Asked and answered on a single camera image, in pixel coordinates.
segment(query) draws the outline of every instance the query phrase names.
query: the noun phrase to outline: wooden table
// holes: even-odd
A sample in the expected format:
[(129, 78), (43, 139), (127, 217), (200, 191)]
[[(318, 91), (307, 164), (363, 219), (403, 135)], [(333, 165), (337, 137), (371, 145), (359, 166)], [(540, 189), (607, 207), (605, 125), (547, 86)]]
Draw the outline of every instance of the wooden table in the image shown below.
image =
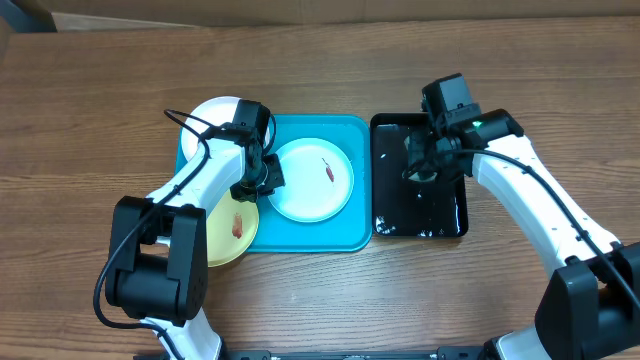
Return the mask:
[[(215, 96), (368, 120), (417, 111), (422, 86), (460, 71), (594, 219), (636, 242), (639, 43), (640, 18), (13, 35), (0, 73), (0, 357), (159, 350), (149, 331), (102, 326), (92, 289), (115, 203), (172, 175), (178, 129), (162, 109)], [(468, 202), (461, 240), (374, 237), (355, 254), (211, 270), (209, 321), (231, 348), (280, 352), (432, 349), (523, 328), (547, 284), (540, 262), (473, 181)]]

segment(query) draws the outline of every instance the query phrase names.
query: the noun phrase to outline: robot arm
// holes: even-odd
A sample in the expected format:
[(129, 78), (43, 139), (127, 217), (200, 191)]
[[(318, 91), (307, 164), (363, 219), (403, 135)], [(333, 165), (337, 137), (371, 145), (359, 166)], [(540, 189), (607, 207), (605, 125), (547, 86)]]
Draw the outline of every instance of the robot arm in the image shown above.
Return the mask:
[[(587, 216), (543, 166), (506, 111), (480, 112), (462, 75), (426, 86), (423, 110), (428, 135), (416, 136), (423, 140), (416, 141), (417, 148), (410, 144), (417, 166), (408, 169), (435, 181), (474, 177), (522, 228), (550, 277), (535, 325), (488, 342), (487, 358), (599, 359), (638, 345), (640, 315), (632, 298), (640, 293), (640, 246), (623, 247)], [(511, 159), (523, 167), (507, 161)], [(577, 223), (569, 221), (551, 192)], [(578, 227), (587, 231), (593, 247)], [(599, 288), (598, 282), (605, 286)]]
[[(270, 147), (265, 140), (271, 113), (256, 102), (237, 99), (233, 105), (232, 117), (218, 119), (223, 125), (202, 129), (208, 154), (199, 144), (193, 158), (167, 184), (145, 199), (124, 197), (114, 210), (110, 255), (154, 204), (195, 174), (168, 202), (155, 205), (161, 206), (159, 215), (143, 223), (135, 241), (124, 243), (108, 270), (105, 287), (110, 305), (141, 323), (159, 326), (154, 329), (164, 329), (184, 359), (217, 359), (222, 348), (201, 308), (207, 288), (206, 218), (227, 190), (238, 201), (255, 202), (284, 186), (277, 155), (263, 154), (263, 148)], [(229, 113), (224, 110), (218, 113)], [(168, 257), (140, 251), (141, 244), (157, 242), (170, 247)], [(165, 336), (160, 341), (176, 359)]]

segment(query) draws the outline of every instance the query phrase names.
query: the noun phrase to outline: red food piece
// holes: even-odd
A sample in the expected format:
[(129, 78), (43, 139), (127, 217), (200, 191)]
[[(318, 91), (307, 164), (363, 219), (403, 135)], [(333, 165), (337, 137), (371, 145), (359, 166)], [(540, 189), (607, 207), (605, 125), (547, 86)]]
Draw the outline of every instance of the red food piece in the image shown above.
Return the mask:
[(331, 182), (334, 181), (334, 177), (333, 177), (333, 171), (331, 171), (331, 166), (329, 166), (329, 164), (327, 164), (327, 161), (323, 158), (322, 161), (324, 161), (324, 164), (327, 165), (327, 168), (325, 169), (327, 171), (327, 176), (329, 177), (329, 180), (331, 180)]
[(236, 213), (233, 217), (233, 226), (231, 227), (231, 235), (240, 239), (242, 237), (242, 216)]

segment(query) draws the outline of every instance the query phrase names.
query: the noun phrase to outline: blue tray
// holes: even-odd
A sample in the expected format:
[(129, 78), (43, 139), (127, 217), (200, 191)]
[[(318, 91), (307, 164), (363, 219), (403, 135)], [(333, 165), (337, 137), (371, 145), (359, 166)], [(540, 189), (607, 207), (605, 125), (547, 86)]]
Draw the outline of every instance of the blue tray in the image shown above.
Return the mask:
[[(260, 225), (248, 252), (351, 252), (365, 247), (373, 232), (371, 221), (371, 149), (369, 127), (351, 115), (276, 115), (273, 152), (300, 138), (319, 138), (338, 146), (351, 160), (353, 192), (334, 217), (299, 223), (276, 211), (266, 197), (258, 199)], [(186, 164), (178, 146), (176, 173)]]

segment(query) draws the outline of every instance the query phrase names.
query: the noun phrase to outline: yellow plate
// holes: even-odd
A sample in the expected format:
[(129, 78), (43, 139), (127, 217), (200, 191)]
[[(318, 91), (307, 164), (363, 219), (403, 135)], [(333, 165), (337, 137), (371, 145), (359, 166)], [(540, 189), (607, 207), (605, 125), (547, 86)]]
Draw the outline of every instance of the yellow plate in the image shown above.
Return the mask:
[(227, 191), (207, 218), (209, 267), (224, 265), (242, 255), (256, 236), (258, 223), (258, 206), (233, 200)]

